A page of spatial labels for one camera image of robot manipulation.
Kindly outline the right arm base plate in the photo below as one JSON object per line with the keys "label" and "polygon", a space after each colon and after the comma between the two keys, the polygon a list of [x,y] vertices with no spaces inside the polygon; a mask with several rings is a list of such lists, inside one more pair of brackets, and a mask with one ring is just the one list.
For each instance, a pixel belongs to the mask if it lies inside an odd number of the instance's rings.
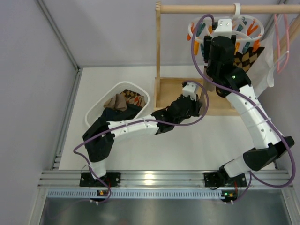
{"label": "right arm base plate", "polygon": [[244,173],[229,177],[222,172],[205,172],[204,184],[207,188],[223,188],[223,187],[246,187],[247,181]]}

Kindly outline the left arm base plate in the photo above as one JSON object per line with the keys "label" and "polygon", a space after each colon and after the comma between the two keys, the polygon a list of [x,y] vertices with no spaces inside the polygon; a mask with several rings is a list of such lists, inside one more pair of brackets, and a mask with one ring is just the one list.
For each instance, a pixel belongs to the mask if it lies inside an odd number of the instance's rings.
{"label": "left arm base plate", "polygon": [[[100,179],[110,188],[118,187],[121,181],[120,172],[107,172]],[[90,172],[83,172],[80,178],[80,187],[105,187],[98,179],[93,178]]]}

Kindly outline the white clip sock hanger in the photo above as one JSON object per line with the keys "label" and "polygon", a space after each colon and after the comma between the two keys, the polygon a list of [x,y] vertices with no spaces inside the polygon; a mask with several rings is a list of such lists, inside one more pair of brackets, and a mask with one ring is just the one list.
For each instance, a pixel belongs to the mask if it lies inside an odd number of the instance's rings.
{"label": "white clip sock hanger", "polygon": [[[216,25],[221,25],[222,22],[231,22],[232,35],[236,37],[235,54],[245,54],[252,47],[253,51],[260,47],[260,39],[264,34],[264,26],[260,20],[250,15],[241,14],[241,5],[234,3],[235,12],[230,16],[217,16],[214,18]],[[199,50],[204,53],[204,37],[210,38],[216,36],[213,22],[210,17],[205,17],[198,25],[200,18],[195,18],[188,25],[187,40],[192,39],[192,35],[196,30],[194,40],[194,54],[197,55]]]}

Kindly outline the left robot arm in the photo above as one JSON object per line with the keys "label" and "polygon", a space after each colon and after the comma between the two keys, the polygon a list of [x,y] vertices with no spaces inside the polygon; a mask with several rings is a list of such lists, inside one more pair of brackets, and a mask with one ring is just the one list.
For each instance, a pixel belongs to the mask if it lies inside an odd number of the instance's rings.
{"label": "left robot arm", "polygon": [[170,106],[142,118],[106,121],[104,117],[99,117],[82,136],[87,141],[107,131],[84,145],[93,171],[92,178],[106,175],[105,159],[108,158],[114,143],[142,135],[159,135],[172,131],[175,125],[181,124],[185,119],[199,117],[201,107],[198,96],[193,99],[180,95]]}

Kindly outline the tan brown sock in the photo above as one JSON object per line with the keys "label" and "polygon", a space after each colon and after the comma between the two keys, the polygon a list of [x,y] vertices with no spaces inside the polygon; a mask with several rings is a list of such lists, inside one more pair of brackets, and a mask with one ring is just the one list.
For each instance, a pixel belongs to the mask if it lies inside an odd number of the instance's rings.
{"label": "tan brown sock", "polygon": [[127,109],[127,102],[123,95],[116,94],[104,103],[104,108],[110,108],[123,112]]}

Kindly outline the black sock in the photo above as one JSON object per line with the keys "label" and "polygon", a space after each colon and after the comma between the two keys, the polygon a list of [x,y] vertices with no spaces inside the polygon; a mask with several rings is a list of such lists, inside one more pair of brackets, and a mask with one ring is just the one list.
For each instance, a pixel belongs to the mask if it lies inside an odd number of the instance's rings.
{"label": "black sock", "polygon": [[142,107],[133,104],[127,104],[127,109],[124,111],[105,108],[100,117],[106,121],[132,120],[142,109]]}

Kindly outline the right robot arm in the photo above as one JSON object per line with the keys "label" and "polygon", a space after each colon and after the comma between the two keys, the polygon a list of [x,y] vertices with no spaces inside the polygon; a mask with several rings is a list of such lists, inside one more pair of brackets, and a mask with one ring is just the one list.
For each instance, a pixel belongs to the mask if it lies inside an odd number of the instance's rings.
{"label": "right robot arm", "polygon": [[226,98],[239,113],[248,129],[254,147],[224,164],[219,171],[226,178],[259,171],[294,145],[291,136],[284,137],[262,108],[246,72],[234,64],[235,36],[204,38],[206,73],[220,97]]}

